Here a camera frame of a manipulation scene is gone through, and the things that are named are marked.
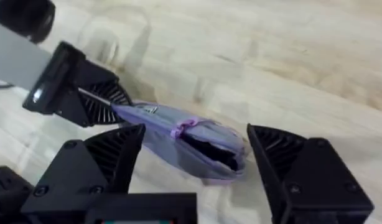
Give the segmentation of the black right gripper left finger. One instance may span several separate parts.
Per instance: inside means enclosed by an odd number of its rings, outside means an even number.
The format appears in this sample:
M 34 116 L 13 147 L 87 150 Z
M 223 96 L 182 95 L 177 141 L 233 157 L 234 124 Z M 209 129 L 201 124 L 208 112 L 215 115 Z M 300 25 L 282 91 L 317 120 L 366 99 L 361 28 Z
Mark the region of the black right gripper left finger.
M 145 131 L 139 124 L 67 141 L 22 213 L 80 213 L 108 194 L 126 194 Z

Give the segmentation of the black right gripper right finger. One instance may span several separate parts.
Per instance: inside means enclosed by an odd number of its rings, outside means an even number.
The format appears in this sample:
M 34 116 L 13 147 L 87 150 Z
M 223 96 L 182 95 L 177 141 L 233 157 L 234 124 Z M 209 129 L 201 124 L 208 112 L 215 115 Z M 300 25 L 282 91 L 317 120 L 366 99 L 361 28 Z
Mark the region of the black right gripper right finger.
M 246 130 L 274 224 L 364 223 L 375 209 L 329 140 Z

